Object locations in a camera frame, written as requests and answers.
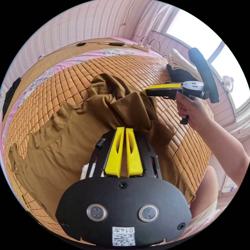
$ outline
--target sunlight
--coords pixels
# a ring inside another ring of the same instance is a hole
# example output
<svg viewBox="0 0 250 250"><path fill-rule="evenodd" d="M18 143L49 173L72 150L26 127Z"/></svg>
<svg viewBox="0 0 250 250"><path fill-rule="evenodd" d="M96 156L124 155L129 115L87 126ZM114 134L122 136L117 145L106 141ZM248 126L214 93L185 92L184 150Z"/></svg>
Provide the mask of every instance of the sunlight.
<svg viewBox="0 0 250 250"><path fill-rule="evenodd" d="M205 23L184 10L179 10L167 34L178 38L190 47L198 48L206 60L221 42L221 38ZM250 90L235 56L225 45L211 64L221 77L226 75L234 79L234 88L230 94L236 109L239 108L250 97Z"/></svg>

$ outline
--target floral bedsheet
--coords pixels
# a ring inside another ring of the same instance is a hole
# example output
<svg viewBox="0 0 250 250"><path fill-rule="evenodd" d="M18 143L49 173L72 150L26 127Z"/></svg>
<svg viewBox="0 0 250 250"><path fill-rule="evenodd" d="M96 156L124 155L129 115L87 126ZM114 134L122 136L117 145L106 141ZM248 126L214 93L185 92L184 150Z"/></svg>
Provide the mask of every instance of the floral bedsheet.
<svg viewBox="0 0 250 250"><path fill-rule="evenodd" d="M7 131L10 125L10 122L12 118L14 117L16 111L18 108L24 103L24 101L30 96L30 94L43 82L45 82L47 79L49 79L51 76L56 74L57 72L60 72L63 69L66 69L72 65L79 64L84 61L88 61L90 59L95 59L99 57L107 57L107 56L113 56L113 55L140 55L140 56L151 56L151 57L160 57L161 55L158 53L151 51L150 54L144 51L138 51L133 49L103 49L99 51L93 51L93 52L87 52L75 57L68 58L57 65L51 67L47 71L45 71L43 74L41 74L39 77L37 77L32 83L20 94L18 99L15 101L14 105L12 106L2 134L1 138L1 144L0 144L0 150L1 155L3 157L3 149L4 149L4 143L7 135Z"/></svg>

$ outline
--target patterned wallpaper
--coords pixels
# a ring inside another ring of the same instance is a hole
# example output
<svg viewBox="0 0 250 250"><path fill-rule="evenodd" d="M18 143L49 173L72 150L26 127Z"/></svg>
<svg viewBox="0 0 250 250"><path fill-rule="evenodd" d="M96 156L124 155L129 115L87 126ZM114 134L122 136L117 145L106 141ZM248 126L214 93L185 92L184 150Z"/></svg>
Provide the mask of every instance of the patterned wallpaper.
<svg viewBox="0 0 250 250"><path fill-rule="evenodd" d="M23 45L7 71L4 84L9 89L18 77L38 61L40 55L48 55L69 44L112 36L131 40L150 0L133 2L134 0L94 0L56 16ZM130 7L126 25L123 25Z"/></svg>
<svg viewBox="0 0 250 250"><path fill-rule="evenodd" d="M175 41L169 37L166 37L162 34L159 34L157 32L151 33L151 35L149 37L149 41L151 41L153 39L159 40L159 42L161 44L161 51L160 52L163 55L168 55L170 50L172 48L174 48L174 49L178 50L179 53L190 62L189 57L188 57L188 49L186 47L184 47L182 44L178 43L177 41ZM151 43L151 45L156 50L159 51L158 41L153 41ZM215 79L215 82L216 82L216 85L218 88L220 102L212 104L212 103L210 103L209 100L207 100L207 103L214 113L215 121L218 124L220 124L222 127L226 127L226 126L235 122L234 111L232 109L228 95L225 92L225 89L222 87L222 85L220 84L220 82L217 79Z"/></svg>

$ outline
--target brown garment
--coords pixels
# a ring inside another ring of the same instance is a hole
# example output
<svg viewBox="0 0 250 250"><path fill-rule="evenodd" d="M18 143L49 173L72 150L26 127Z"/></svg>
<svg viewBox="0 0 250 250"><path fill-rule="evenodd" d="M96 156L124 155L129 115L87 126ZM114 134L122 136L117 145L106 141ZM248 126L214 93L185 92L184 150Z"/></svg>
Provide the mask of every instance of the brown garment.
<svg viewBox="0 0 250 250"><path fill-rule="evenodd" d="M156 109L155 98L144 96L115 76L100 74L94 77L83 104L63 102L46 124L30 134L24 160L16 144L11 146L11 169L26 191L57 221L55 212L61 196L80 180L82 168L89 163L101 136L117 127L133 128L151 142L163 179L174 184L190 203L195 195L168 153L173 133L159 122Z"/></svg>

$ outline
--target window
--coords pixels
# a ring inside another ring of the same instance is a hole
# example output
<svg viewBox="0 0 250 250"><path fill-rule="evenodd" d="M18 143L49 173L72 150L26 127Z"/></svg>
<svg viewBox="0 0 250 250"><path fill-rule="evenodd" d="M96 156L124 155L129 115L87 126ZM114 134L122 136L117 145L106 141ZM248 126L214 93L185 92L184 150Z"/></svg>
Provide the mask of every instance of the window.
<svg viewBox="0 0 250 250"><path fill-rule="evenodd" d="M184 10L179 10L167 34L190 47L196 47L207 60L221 43L220 37L205 23Z"/></svg>
<svg viewBox="0 0 250 250"><path fill-rule="evenodd" d="M231 50L225 45L219 55L211 63L218 74L232 77L234 88L231 97L238 109L250 98L250 90L245 75Z"/></svg>
<svg viewBox="0 0 250 250"><path fill-rule="evenodd" d="M162 34L174 37L187 47L196 47L218 74L232 77L233 90L229 94L233 100L235 111L240 112L250 103L250 90L245 75L230 49L221 38L205 23L188 12L176 9L172 20L165 23Z"/></svg>

